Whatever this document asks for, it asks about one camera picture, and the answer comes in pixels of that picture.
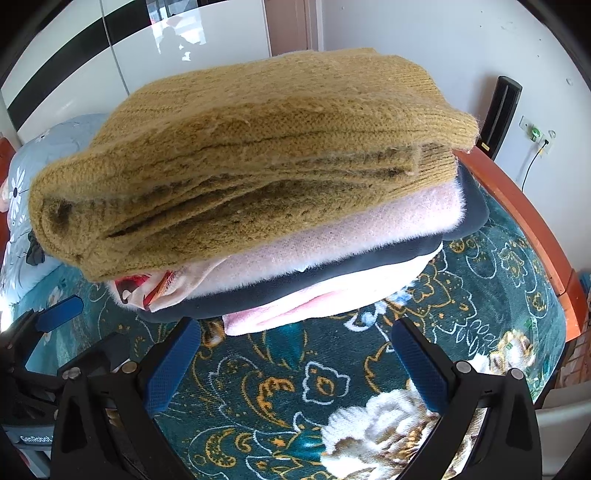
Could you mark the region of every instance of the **blue gripper pad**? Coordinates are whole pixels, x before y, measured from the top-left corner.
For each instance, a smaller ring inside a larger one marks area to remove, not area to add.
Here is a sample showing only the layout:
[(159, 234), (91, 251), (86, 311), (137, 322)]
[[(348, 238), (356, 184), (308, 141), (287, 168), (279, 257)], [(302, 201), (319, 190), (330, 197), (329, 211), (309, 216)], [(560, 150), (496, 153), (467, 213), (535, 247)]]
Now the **blue gripper pad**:
[(72, 295), (56, 303), (53, 307), (39, 312), (36, 323), (37, 331), (51, 332), (81, 314), (83, 309), (84, 302), (82, 302), (82, 299), (77, 295)]
[(146, 383), (144, 408), (150, 417), (168, 408), (200, 343), (201, 326), (191, 320)]
[(391, 341), (427, 408), (443, 415), (449, 406), (445, 377), (400, 320), (392, 325)]

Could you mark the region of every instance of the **wall outlet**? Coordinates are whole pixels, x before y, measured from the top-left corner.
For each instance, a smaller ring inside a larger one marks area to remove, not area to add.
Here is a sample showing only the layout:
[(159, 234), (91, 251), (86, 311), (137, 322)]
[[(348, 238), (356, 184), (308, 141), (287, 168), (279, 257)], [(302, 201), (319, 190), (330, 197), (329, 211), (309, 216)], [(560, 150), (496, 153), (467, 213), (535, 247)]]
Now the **wall outlet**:
[(534, 123), (529, 120), (528, 118), (522, 116), (521, 117), (521, 122), (519, 122), (519, 127), (527, 134), (527, 136), (530, 136), (530, 132), (531, 129), (534, 127)]
[(526, 133), (527, 138), (530, 141), (531, 141), (531, 130), (533, 128), (537, 128), (541, 133), (540, 137), (538, 138), (538, 141), (535, 142), (537, 145), (539, 145), (539, 148), (542, 148), (542, 146), (544, 145), (544, 140), (548, 140), (548, 145), (545, 146), (545, 148), (542, 150), (542, 153), (540, 155), (550, 152), (550, 150), (552, 149), (552, 146), (554, 145), (554, 141), (556, 140), (556, 132), (554, 132), (553, 130), (548, 130), (547, 132), (545, 132), (540, 127), (535, 125), (531, 120), (526, 118), (525, 116), (521, 117), (521, 122), (519, 122), (519, 127)]

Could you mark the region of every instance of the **pink fleece garment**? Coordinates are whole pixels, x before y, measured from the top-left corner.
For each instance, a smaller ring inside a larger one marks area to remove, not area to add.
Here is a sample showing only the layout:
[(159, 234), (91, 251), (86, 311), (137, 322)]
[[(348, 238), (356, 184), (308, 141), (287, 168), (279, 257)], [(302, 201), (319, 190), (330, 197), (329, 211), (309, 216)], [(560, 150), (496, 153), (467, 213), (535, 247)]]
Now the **pink fleece garment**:
[[(188, 263), (183, 268), (194, 278), (185, 278), (171, 285), (170, 293), (174, 295), (168, 298), (169, 292), (163, 292), (151, 310), (156, 312), (184, 299), (304, 271), (383, 245), (453, 230), (464, 217), (464, 205), (462, 188), (456, 180), (452, 180), (350, 215), (331, 225), (294, 233), (226, 259)], [(165, 271), (148, 274), (162, 278)], [(141, 299), (150, 293), (146, 285), (134, 292), (137, 301), (123, 304), (113, 281), (106, 282), (106, 285), (114, 300), (123, 308), (141, 308)]]
[(380, 301), (417, 278), (439, 253), (407, 262), (341, 275), (296, 291), (266, 305), (222, 317), (227, 335), (238, 336), (348, 312)]

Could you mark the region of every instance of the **screw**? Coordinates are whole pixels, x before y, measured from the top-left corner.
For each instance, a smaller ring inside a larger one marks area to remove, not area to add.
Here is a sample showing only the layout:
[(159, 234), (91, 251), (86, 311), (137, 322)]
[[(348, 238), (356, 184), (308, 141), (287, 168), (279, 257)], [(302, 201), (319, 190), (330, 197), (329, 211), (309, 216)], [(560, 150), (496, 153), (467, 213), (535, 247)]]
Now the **screw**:
[(461, 374), (467, 374), (470, 370), (472, 370), (472, 366), (464, 360), (456, 363), (456, 368)]
[(124, 374), (132, 374), (138, 369), (138, 364), (134, 361), (129, 361), (121, 366)]
[(65, 372), (62, 373), (61, 377), (64, 380), (75, 380), (76, 378), (78, 378), (80, 376), (80, 374), (82, 373), (82, 371), (80, 370), (80, 368), (78, 367), (72, 367), (69, 370), (66, 370)]
[(511, 376), (516, 380), (521, 380), (523, 378), (523, 372), (518, 368), (511, 369)]

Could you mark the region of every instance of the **black speaker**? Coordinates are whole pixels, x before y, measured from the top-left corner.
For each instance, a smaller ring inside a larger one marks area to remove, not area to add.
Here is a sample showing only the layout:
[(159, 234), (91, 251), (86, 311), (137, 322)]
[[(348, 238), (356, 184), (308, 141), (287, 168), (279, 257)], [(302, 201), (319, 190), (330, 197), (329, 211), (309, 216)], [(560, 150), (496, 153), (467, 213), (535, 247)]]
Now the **black speaker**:
[(522, 86), (509, 77), (499, 77), (497, 80), (491, 107), (486, 114), (480, 138), (476, 142), (478, 148), (493, 160), (509, 130), (522, 90)]

